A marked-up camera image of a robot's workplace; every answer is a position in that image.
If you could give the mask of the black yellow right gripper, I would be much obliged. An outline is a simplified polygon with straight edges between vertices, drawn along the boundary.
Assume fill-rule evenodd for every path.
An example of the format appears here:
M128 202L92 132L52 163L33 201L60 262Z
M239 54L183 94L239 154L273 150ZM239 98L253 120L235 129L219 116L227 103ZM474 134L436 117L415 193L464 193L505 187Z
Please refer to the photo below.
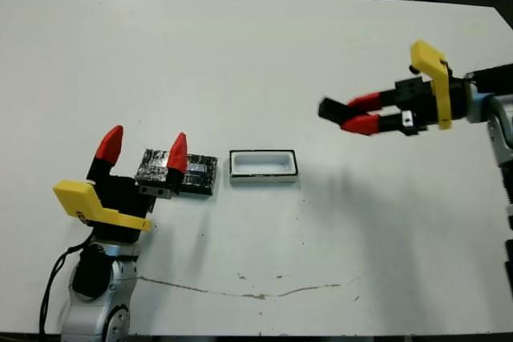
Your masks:
M417 135L431 125L441 131L449 130L454 121L467 117L471 85L453 76L445 55L418 40L410 47L410 59L410 70L417 76L396 82L397 92L374 92L347 103L363 113L396 106L401 115L358 115L341 125L343 131L366 136L390 131Z

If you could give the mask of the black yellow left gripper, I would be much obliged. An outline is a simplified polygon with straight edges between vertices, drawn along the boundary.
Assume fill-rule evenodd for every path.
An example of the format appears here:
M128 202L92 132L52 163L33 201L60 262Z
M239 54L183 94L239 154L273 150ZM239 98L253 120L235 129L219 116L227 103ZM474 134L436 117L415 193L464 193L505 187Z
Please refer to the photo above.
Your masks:
M123 127L116 125L104 135L92 159L87 180L93 182L62 180L53 186L53 192L69 216L92 228L94 238L135 243L141 233L151 230L147 214L156 200L180 193L187 171L188 145L186 134L180 132L168 154L169 189L140 185L130 177L109 176L121 153L122 141Z

